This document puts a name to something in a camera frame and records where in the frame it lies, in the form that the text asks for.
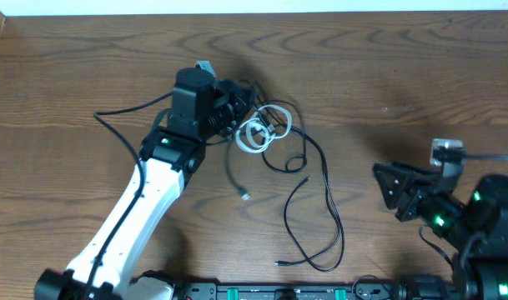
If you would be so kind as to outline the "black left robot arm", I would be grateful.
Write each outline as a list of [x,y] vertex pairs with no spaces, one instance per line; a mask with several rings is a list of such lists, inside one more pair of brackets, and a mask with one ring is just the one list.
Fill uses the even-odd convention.
[[208,141],[226,138],[254,105],[253,86],[218,80],[206,61],[177,72],[140,149],[121,198],[91,242],[63,272],[47,269],[35,284],[36,299],[171,299],[175,286],[152,273],[133,271],[163,215],[205,158]]

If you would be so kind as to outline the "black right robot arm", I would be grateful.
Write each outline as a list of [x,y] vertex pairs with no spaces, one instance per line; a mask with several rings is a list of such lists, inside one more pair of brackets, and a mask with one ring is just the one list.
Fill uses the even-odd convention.
[[461,162],[445,162],[439,170],[405,162],[372,168],[399,221],[420,218],[456,249],[450,266],[461,298],[508,299],[508,176],[484,176],[461,202],[454,191],[463,170]]

